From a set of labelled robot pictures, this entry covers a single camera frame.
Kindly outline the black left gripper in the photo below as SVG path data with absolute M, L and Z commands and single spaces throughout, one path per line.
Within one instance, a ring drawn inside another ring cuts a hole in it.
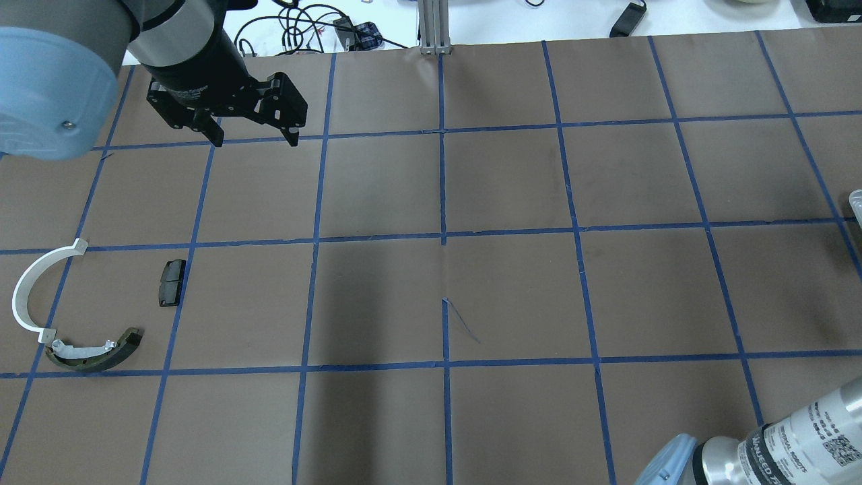
M 151 79 L 147 101 L 168 126 L 195 126 L 216 148 L 224 144 L 224 130 L 214 117 L 240 117 L 269 125 L 282 130 L 290 147 L 298 147 L 308 114 L 307 101 L 286 73 L 274 73 L 262 81 L 249 76 L 239 86 L 221 92 L 213 86 L 171 92 Z

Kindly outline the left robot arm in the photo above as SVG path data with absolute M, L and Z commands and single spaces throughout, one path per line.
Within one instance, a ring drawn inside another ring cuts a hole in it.
M 216 117 L 279 129 L 298 144 L 308 105 L 285 73 L 255 79 L 224 30 L 255 1 L 3 1 L 2 153 L 70 160 L 90 150 L 126 53 L 150 73 L 147 101 L 173 129 L 224 143 Z

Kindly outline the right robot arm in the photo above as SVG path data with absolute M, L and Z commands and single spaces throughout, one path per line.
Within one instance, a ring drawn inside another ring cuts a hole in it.
M 637 484 L 859 484 L 861 380 L 856 378 L 745 439 L 671 439 Z

